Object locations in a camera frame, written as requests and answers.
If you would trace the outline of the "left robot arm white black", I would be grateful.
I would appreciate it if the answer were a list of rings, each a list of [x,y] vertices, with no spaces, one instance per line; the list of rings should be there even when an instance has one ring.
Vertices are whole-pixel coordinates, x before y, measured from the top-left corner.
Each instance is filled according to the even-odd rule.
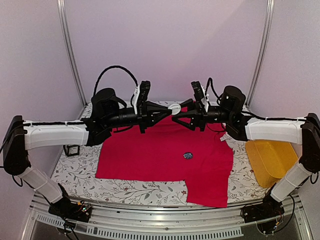
[[[134,106],[116,96],[112,88],[104,88],[92,99],[89,118],[75,121],[34,122],[24,121],[16,115],[7,130],[1,150],[3,168],[11,176],[17,176],[55,204],[55,209],[63,216],[74,213],[74,205],[63,196],[58,184],[40,170],[33,167],[28,151],[49,146],[77,145],[97,146],[102,144],[116,128],[138,126],[141,133],[162,119],[170,116],[172,110],[147,100],[146,88],[136,89]]]

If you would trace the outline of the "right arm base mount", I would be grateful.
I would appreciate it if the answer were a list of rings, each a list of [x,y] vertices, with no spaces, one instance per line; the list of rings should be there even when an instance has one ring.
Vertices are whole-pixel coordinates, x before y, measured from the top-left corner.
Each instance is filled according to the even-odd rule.
[[[284,213],[285,210],[282,203],[274,200],[262,201],[257,204],[249,203],[240,210],[240,216],[245,223],[281,216]]]

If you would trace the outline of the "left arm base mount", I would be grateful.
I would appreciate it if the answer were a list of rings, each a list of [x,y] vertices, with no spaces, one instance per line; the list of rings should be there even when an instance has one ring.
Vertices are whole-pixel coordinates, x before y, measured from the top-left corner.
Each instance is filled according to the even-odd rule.
[[[50,203],[48,212],[52,215],[59,216],[62,219],[70,219],[79,222],[88,223],[91,214],[92,206],[88,203],[73,203],[68,199],[61,199],[56,203]]]

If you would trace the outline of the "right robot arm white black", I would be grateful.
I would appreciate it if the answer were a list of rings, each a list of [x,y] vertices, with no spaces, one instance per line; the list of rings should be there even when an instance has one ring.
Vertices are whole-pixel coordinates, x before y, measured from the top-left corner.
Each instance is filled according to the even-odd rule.
[[[204,87],[198,81],[191,85],[194,98],[169,106],[174,122],[192,131],[196,128],[204,131],[207,124],[223,123],[227,134],[238,141],[268,140],[302,146],[298,162],[264,197],[265,202],[258,208],[262,218],[274,214],[279,202],[320,171],[320,120],[315,113],[297,118],[259,117],[243,112],[246,97],[235,86],[226,86],[217,98],[218,104],[210,105]]]

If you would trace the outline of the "round orange painted brooch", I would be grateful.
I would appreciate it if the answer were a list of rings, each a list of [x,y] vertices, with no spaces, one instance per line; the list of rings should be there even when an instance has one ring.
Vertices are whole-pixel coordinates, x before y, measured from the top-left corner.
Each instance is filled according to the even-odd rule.
[[[168,107],[169,110],[171,110],[171,115],[175,116],[181,112],[181,105],[178,103],[173,103]]]

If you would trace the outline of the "round blue painted brooch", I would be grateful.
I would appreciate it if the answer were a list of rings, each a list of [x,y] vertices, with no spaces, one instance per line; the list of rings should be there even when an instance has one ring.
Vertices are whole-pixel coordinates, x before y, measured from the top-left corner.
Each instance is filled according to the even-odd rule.
[[[190,159],[193,158],[193,154],[192,154],[191,152],[185,152],[185,153],[183,154],[183,157],[184,157],[185,159],[187,159],[187,160],[190,160]]]

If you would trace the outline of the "brooch box with blue brooch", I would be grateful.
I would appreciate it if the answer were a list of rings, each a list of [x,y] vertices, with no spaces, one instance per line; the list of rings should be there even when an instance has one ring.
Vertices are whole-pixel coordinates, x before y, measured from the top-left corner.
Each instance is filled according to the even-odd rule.
[[[67,157],[78,156],[80,154],[80,146],[79,145],[63,145],[64,154]]]

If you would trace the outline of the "red polo shirt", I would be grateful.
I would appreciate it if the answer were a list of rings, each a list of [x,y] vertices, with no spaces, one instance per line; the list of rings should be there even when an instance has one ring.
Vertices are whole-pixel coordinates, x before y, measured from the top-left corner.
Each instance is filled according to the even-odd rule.
[[[114,133],[104,141],[96,177],[143,182],[184,181],[187,202],[225,208],[233,150],[220,138],[219,123],[204,131],[189,130],[166,117],[141,133],[138,126]],[[183,154],[190,152],[192,159]]]

